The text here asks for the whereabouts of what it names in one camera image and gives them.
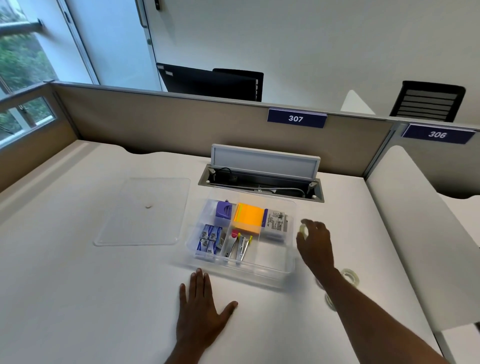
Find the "orange sticky note pad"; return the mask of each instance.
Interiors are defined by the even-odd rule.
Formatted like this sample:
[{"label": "orange sticky note pad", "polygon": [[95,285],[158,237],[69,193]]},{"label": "orange sticky note pad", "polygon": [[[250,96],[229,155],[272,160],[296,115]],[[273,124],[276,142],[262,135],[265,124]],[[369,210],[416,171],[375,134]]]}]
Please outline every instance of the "orange sticky note pad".
[{"label": "orange sticky note pad", "polygon": [[259,234],[264,211],[260,207],[239,203],[233,218],[235,227]]}]

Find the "white desk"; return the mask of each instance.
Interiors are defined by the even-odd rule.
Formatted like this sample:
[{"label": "white desk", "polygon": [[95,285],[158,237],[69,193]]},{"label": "white desk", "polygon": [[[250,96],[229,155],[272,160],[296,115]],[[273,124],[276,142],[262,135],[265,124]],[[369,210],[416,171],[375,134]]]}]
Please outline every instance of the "white desk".
[{"label": "white desk", "polygon": [[[480,196],[461,200],[440,197],[452,210],[458,221],[480,247]],[[442,332],[456,364],[478,364],[480,358],[480,333],[475,325],[464,325]]]},{"label": "white desk", "polygon": [[[208,161],[77,141],[0,194],[0,362],[162,363],[191,270],[162,264],[168,247],[92,241],[127,177],[190,178],[187,236],[210,191],[197,185]],[[325,203],[295,200],[297,216],[324,221],[336,266],[355,270],[360,290],[439,351],[364,180],[318,177]],[[203,362],[356,363],[303,262],[292,278],[294,289],[274,291],[213,275],[217,309],[240,304]]]}]

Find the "desk number sign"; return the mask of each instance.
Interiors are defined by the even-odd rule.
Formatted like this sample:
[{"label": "desk number sign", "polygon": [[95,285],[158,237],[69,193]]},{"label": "desk number sign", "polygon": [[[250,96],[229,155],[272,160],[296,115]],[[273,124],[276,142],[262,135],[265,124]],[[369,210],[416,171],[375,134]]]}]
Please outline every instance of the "desk number sign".
[{"label": "desk number sign", "polygon": [[327,120],[327,114],[293,111],[284,109],[269,109],[267,121],[280,122],[282,124],[293,124],[300,126],[311,126],[313,128],[323,128]]},{"label": "desk number sign", "polygon": [[466,144],[475,134],[474,130],[443,128],[422,124],[410,124],[402,134],[402,138],[435,140],[443,143]]}]

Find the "chair backrest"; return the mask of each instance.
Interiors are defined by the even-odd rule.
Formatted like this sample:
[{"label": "chair backrest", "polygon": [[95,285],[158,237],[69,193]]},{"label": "chair backrest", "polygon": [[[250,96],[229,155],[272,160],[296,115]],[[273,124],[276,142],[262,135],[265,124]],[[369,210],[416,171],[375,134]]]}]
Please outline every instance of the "chair backrest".
[{"label": "chair backrest", "polygon": [[257,80],[257,99],[255,101],[262,101],[262,91],[264,89],[264,74],[263,72],[231,70],[228,68],[214,68],[213,72],[222,72],[229,74],[236,74],[238,76],[251,77]]},{"label": "chair backrest", "polygon": [[256,79],[228,73],[157,63],[158,72],[169,92],[256,100]]},{"label": "chair backrest", "polygon": [[453,122],[464,95],[462,86],[403,81],[390,116]]}]

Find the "door handle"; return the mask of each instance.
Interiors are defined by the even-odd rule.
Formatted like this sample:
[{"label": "door handle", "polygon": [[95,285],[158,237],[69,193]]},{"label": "door handle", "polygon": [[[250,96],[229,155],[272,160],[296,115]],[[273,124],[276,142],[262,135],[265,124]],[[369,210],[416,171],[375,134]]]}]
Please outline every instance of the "door handle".
[{"label": "door handle", "polygon": [[138,19],[140,20],[140,25],[142,26],[142,28],[148,28],[148,25],[145,25],[142,19],[142,14],[140,13],[140,6],[138,5],[138,0],[135,0],[135,6],[137,7],[137,13],[138,13]]}]

